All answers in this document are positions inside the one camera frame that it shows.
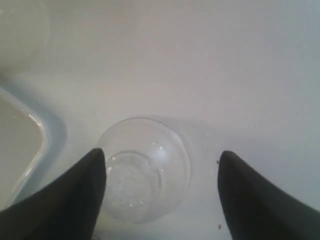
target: clear glass cup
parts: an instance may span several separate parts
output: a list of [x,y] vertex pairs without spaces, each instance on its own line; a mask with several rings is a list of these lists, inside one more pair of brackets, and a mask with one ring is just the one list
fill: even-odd
[[145,223],[176,208],[191,178],[188,151],[163,123],[129,118],[110,127],[98,142],[105,154],[103,208],[122,221]]

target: plastic container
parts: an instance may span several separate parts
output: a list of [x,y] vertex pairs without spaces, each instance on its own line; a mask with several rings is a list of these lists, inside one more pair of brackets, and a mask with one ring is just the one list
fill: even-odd
[[155,220],[176,208],[189,188],[191,164],[179,136],[149,118],[130,118],[100,141],[106,159],[103,208],[133,223]]

